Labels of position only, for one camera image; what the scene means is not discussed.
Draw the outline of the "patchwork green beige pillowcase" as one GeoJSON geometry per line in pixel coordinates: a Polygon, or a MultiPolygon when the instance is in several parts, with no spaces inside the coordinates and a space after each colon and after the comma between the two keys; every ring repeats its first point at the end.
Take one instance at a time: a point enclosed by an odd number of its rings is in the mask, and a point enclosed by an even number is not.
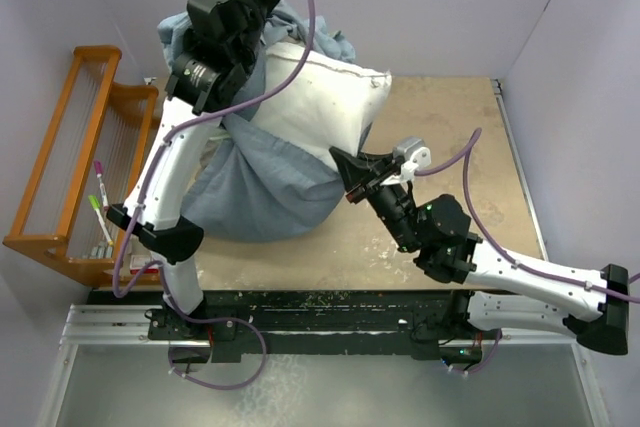
{"type": "MultiPolygon", "coordinates": [[[[340,32],[331,33],[325,19],[315,20],[314,53],[354,63],[353,45],[340,32]]],[[[182,53],[191,26],[182,12],[163,19],[158,35],[168,67],[182,53]]],[[[275,8],[264,28],[257,63],[232,105],[259,97],[267,87],[266,48],[280,41],[304,41],[309,20],[285,1],[275,8]]],[[[236,242],[275,242],[300,236],[320,225],[336,208],[344,192],[339,174],[321,160],[250,121],[267,105],[242,109],[223,118],[201,154],[200,171],[185,193],[181,214],[205,234],[236,242]]]]}

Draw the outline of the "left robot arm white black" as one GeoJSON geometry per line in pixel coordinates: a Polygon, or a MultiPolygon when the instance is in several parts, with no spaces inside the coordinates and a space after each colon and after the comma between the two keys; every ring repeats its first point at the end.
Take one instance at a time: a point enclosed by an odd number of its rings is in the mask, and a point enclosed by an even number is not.
{"type": "Polygon", "coordinates": [[[195,253],[201,227],[181,214],[200,151],[254,71],[261,34],[280,0],[188,0],[182,51],[166,84],[159,130],[129,196],[107,218],[146,247],[160,272],[171,328],[184,339],[206,325],[195,253]]]}

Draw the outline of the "white pillow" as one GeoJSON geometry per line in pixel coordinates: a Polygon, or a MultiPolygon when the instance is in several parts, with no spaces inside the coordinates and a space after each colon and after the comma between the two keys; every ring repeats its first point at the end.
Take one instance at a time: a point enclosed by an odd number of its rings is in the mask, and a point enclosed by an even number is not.
{"type": "Polygon", "coordinates": [[[390,72],[312,51],[291,84],[264,101],[251,123],[336,170],[329,149],[358,153],[362,135],[384,106],[391,86],[390,72]]]}

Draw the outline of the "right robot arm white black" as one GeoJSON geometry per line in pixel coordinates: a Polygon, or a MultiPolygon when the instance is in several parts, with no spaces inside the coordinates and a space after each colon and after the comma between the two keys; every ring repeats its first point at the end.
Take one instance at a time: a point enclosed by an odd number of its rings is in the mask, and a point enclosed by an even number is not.
{"type": "Polygon", "coordinates": [[[431,163],[424,142],[409,137],[389,154],[329,153],[346,198],[367,201],[414,263],[440,283],[469,282],[480,291],[445,313],[456,338],[474,331],[520,328],[557,332],[587,349],[608,355],[628,352],[628,271],[609,264],[600,270],[565,267],[516,252],[499,252],[486,234],[471,232],[471,219],[454,196],[422,205],[413,197],[415,175],[431,163]]]}

